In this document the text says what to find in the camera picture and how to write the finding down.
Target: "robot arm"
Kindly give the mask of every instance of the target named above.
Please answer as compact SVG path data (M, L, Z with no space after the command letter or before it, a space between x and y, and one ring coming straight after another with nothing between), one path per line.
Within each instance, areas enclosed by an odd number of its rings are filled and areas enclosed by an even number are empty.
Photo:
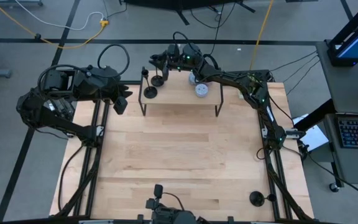
M58 67L72 67L70 70L54 70ZM125 98L132 92L128 87L119 84L120 76L111 67L78 68L72 65L56 65L44 71L39 78L39 85L20 97L16 110L23 122L30 128L51 127L64 133L70 133L88 147L96 147L98 136L103 130L100 127L80 126L55 116L53 111L44 106L49 99L72 101L111 100L117 114L126 108Z
M185 45L182 54L177 45L170 45L162 54L151 56L149 62L162 71L165 81L168 80L169 70L177 69L192 71L199 82L218 82L237 88L246 102L257 110L262 118L267 129L268 145L272 149L280 149L283 146L286 134L272 113L267 77L254 74L252 71L239 75L221 71L214 60L214 66L206 63L195 44Z

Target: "wheel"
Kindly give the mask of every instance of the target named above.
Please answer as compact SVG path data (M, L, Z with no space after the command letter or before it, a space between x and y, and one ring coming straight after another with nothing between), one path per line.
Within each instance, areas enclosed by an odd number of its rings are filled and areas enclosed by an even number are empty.
M337 187L335 183L330 184L329 189L334 193L339 191L339 187Z

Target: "gray floor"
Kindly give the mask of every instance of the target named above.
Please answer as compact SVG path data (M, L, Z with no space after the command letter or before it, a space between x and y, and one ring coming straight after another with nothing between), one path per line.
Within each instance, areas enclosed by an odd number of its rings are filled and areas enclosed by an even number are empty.
M347 0L353 13L358 11L358 0ZM74 0L44 1L44 7L29 6L39 17L49 22L65 24ZM106 0L109 13L123 9L115 0ZM267 11L268 1L248 1L255 14L236 6L232 16L220 29L219 39L256 39L260 25ZM224 15L231 9L226 5ZM6 6L8 13L30 29L46 38L60 38L63 29L43 25L31 18L21 8ZM82 26L88 13L105 13L102 0L81 0L73 26ZM214 13L208 9L196 9L199 19L211 25ZM125 13L111 17L111 24L100 35L100 39L170 39L176 30L182 31L192 39L213 39L214 30L197 23L184 12L190 25L185 26L179 16L172 11L145 9L128 5ZM89 26L83 31L70 31L68 38L86 39L98 29L99 16L92 17ZM332 38L346 24L347 17L340 0L320 0L318 2L285 3L276 0L265 28L263 40L323 40ZM0 37L31 38L28 33L9 21L0 13ZM89 44L75 50L64 50L60 63L78 66L96 64L97 56L105 45ZM131 65L123 74L123 80L138 80L141 66L151 68L147 59L152 54L165 50L166 45L126 45L131 55ZM201 45L202 51L209 52L211 45ZM247 70L250 63L252 45L217 45L214 50L219 65L227 70ZM279 65L302 57L315 50L302 46L259 47L254 69L273 69ZM12 78L0 78L0 201L14 167L26 126L15 110L19 96L36 85L39 73L50 66L55 47L47 44L0 44L0 68L12 70ZM117 70L123 68L121 50L111 50L102 59ZM273 74L277 81L283 81L303 62L277 70ZM289 91L308 69L308 66L285 83ZM327 84L321 66L317 64L308 76L288 97L291 114L299 116L309 113L329 98ZM25 160L14 195L5 216L5 221L47 217L52 202L59 169L62 163L66 142L53 136L36 133ZM306 180L311 196L314 215L322 221L338 223L358 223L358 193L350 187L333 194L328 184L333 178L310 161L304 165Z

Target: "small black stand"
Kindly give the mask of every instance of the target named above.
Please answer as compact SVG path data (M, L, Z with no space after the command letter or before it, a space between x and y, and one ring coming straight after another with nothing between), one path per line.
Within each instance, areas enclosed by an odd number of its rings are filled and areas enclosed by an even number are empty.
M162 79L162 76L158 75L157 73L157 67L155 68L155 76L152 77L152 85L156 87L164 85L164 80Z
M144 96L149 99L156 97L157 89L154 86L149 85L149 80L148 80L149 71L147 69L145 69L144 67L142 68L142 76L143 76L143 78L146 79L146 82L147 82L147 88L145 88L143 91Z
M261 207L265 203L265 199L275 202L277 197L274 194L270 194L265 198L264 195L258 191L254 191L249 195L251 204L256 207Z

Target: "wooden tabletop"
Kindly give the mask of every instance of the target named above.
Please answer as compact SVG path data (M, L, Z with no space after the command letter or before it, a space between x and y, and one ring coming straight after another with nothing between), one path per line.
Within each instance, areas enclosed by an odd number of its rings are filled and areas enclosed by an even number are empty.
M154 72L149 75L149 83L151 78L155 75ZM157 96L148 99L142 94L143 104L178 104L178 105L220 105L221 104L221 89L220 84L216 82L209 82L208 94L204 98L196 95L194 85L189 84L189 74L187 71L170 71L168 81L164 85L157 87ZM143 79L142 92L147 88L146 79Z
M268 87L279 107L290 114L283 84L269 83ZM130 89L134 94L127 99L124 114L119 116L111 108L108 116L92 218L136 219L144 214L149 219L151 211L145 209L145 202L154 197L154 185L162 184L165 192L181 198L185 209L207 220L233 216L236 221L274 221L270 202L261 207L249 202L252 191L268 195L269 186L265 162L255 156L262 147L257 112L239 99L235 88L224 87L219 117L207 105L154 105L144 117L137 101L139 86ZM78 102L74 122L89 125L93 106ZM272 109L277 123L289 128L291 121L274 105ZM297 149L293 140L284 145ZM77 138L69 140L62 166L79 146ZM78 186L84 153L70 162L65 173L63 204ZM286 150L281 155L288 191L313 217L299 156ZM277 197L281 217L285 217L282 197ZM179 207L169 195L163 196L162 203ZM57 212L56 191L50 213Z

